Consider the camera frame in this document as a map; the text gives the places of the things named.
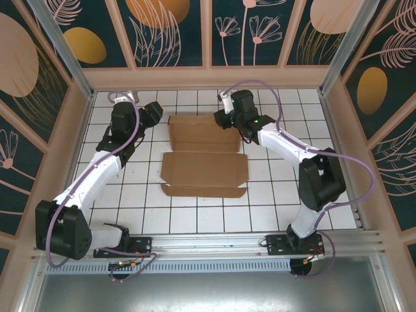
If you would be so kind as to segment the brown cardboard box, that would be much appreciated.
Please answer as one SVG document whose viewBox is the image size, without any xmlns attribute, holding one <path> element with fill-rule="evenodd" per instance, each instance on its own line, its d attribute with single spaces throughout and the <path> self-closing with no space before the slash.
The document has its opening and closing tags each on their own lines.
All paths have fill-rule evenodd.
<svg viewBox="0 0 416 312">
<path fill-rule="evenodd" d="M 213 116 L 171 115 L 171 152 L 162 157 L 161 185 L 167 196 L 241 198 L 247 192 L 248 158 L 235 128 L 222 129 Z"/>
</svg>

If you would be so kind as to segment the pink circle golden lines panel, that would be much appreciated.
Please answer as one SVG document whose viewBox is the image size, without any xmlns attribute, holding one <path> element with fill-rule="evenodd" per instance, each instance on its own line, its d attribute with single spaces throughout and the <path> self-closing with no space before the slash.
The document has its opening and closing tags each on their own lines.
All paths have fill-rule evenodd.
<svg viewBox="0 0 416 312">
<path fill-rule="evenodd" d="M 360 6 L 361 0 L 306 0 L 287 65 L 329 65 Z"/>
</svg>

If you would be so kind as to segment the grey metal sheet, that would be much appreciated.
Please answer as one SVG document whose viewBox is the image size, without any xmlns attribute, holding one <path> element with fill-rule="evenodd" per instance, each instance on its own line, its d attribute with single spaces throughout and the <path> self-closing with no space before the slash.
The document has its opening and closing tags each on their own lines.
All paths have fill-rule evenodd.
<svg viewBox="0 0 416 312">
<path fill-rule="evenodd" d="M 105 274 L 31 272 L 19 312 L 411 312 L 382 257 L 319 261 L 328 273 L 141 274 L 116 283 Z"/>
</svg>

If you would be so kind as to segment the aluminium side rail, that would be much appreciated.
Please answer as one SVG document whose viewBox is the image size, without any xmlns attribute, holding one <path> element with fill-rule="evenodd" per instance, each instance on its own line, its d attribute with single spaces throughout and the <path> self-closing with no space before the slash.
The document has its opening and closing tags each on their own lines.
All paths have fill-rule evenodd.
<svg viewBox="0 0 416 312">
<path fill-rule="evenodd" d="M 91 97 L 78 86 L 71 85 L 51 136 L 48 200 L 54 200 L 72 182 L 91 110 Z"/>
<path fill-rule="evenodd" d="M 331 137 L 337 153 L 351 157 L 341 159 L 346 193 L 351 204 L 329 210 L 334 229 L 347 229 L 355 224 L 358 229 L 369 230 L 371 224 L 365 215 L 373 181 L 367 170 L 371 166 L 365 137 L 348 92 L 343 85 L 322 95 L 322 106 L 328 117 Z"/>
</svg>

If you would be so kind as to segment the pink flowers wall panel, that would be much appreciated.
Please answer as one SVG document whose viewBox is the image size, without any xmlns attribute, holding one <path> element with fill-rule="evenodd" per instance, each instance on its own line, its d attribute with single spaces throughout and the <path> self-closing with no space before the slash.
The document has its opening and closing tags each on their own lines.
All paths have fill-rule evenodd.
<svg viewBox="0 0 416 312">
<path fill-rule="evenodd" d="M 294 0 L 212 0 L 212 65 L 278 63 Z"/>
</svg>

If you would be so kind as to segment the aluminium corner post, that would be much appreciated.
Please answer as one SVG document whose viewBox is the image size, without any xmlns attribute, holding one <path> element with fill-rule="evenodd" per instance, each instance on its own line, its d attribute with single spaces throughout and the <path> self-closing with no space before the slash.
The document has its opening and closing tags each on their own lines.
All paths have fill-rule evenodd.
<svg viewBox="0 0 416 312">
<path fill-rule="evenodd" d="M 34 15 L 38 18 L 48 37 L 55 45 L 57 52 L 62 57 L 66 67 L 69 69 L 82 93 L 86 96 L 87 100 L 90 100 L 92 97 L 92 87 L 87 81 L 83 69 L 78 60 L 75 58 L 75 55 L 69 47 L 61 29 L 50 14 L 47 5 L 43 0 L 27 0 L 27 2 L 34 12 Z"/>
<path fill-rule="evenodd" d="M 361 35 L 365 32 L 369 21 L 376 12 L 379 2 L 380 0 L 363 0 L 349 29 L 344 35 L 339 48 L 335 52 L 327 74 L 324 76 L 322 83 L 319 86 L 318 94 L 321 98 L 329 93 L 333 84 L 336 82 L 343 66 L 357 46 Z"/>
</svg>

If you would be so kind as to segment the orange oval feather wall panel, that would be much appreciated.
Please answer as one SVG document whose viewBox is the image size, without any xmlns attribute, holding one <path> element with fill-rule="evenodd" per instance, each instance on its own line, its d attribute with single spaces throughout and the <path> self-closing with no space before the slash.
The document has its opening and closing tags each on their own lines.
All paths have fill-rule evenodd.
<svg viewBox="0 0 416 312">
<path fill-rule="evenodd" d="M 45 0 L 82 68 L 126 68 L 105 0 Z"/>
</svg>

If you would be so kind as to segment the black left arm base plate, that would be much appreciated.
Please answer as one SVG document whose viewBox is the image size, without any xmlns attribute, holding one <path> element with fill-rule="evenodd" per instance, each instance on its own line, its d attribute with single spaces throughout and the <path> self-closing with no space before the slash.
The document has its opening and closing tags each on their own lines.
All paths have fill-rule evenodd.
<svg viewBox="0 0 416 312">
<path fill-rule="evenodd" d="M 94 250 L 94 258 L 117 258 L 127 257 L 134 258 L 136 254 L 144 254 L 144 257 L 149 257 L 152 248 L 151 237 L 129 237 L 122 239 L 117 247 L 109 248 L 110 251 Z"/>
</svg>

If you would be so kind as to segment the orange circle leaf wall panel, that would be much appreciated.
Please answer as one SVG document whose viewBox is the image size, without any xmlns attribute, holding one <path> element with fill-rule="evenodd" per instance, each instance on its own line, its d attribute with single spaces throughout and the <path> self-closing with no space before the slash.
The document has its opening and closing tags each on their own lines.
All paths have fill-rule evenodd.
<svg viewBox="0 0 416 312">
<path fill-rule="evenodd" d="M 116 0 L 137 68 L 200 67 L 200 0 Z"/>
</svg>

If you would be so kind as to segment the single pink flower wall panel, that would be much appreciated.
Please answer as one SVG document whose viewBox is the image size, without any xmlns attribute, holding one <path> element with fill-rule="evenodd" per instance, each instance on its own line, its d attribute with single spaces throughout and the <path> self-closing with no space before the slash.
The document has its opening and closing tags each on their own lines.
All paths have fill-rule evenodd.
<svg viewBox="0 0 416 312">
<path fill-rule="evenodd" d="M 18 232 L 43 156 L 0 116 L 0 232 Z"/>
</svg>

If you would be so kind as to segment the large pink circle wall panel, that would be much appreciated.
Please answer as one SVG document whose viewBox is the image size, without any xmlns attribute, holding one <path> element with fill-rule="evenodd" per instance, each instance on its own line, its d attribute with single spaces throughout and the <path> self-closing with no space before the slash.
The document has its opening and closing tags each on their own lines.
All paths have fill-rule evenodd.
<svg viewBox="0 0 416 312">
<path fill-rule="evenodd" d="M 69 85 L 12 0 L 0 0 L 0 103 L 49 143 Z"/>
</svg>

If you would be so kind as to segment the orange oval fern wall panel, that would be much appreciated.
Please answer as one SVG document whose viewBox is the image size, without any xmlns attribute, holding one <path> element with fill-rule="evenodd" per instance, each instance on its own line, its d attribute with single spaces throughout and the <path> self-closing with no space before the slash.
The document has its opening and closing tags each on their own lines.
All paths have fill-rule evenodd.
<svg viewBox="0 0 416 312">
<path fill-rule="evenodd" d="M 393 0 L 345 82 L 365 138 L 416 94 L 416 0 Z"/>
</svg>

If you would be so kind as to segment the long aluminium mounting rail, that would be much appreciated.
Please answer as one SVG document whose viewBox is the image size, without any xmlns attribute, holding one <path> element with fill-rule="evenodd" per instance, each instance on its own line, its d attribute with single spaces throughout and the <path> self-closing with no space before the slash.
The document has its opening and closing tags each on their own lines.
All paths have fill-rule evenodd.
<svg viewBox="0 0 416 312">
<path fill-rule="evenodd" d="M 384 254 L 385 248 L 379 233 L 376 231 L 318 231 L 322 235 L 325 255 L 353 257 L 362 255 Z M 162 257 L 251 257 L 268 255 L 266 247 L 267 235 L 279 233 L 238 233 L 212 235 L 154 235 L 152 236 L 151 253 Z M 79 245 L 81 253 L 75 257 L 93 256 L 94 250 L 110 251 L 109 247 L 85 248 L 83 241 Z M 269 255 L 280 258 L 305 258 L 307 255 Z"/>
</svg>

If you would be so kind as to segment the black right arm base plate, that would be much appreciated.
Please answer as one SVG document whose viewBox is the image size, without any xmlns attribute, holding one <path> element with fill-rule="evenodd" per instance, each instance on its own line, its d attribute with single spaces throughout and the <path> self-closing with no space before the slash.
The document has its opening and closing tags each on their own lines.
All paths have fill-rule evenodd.
<svg viewBox="0 0 416 312">
<path fill-rule="evenodd" d="M 296 240 L 292 246 L 286 234 L 267 235 L 266 248 L 268 255 L 313 255 L 324 254 L 322 235 L 314 233 L 308 238 Z"/>
</svg>

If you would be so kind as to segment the pink fern wall panel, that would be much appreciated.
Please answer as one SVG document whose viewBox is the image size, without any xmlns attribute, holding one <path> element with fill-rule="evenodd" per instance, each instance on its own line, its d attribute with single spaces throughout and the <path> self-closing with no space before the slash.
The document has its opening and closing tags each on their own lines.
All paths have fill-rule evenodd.
<svg viewBox="0 0 416 312">
<path fill-rule="evenodd" d="M 372 154 L 400 230 L 416 227 L 416 109 Z"/>
</svg>

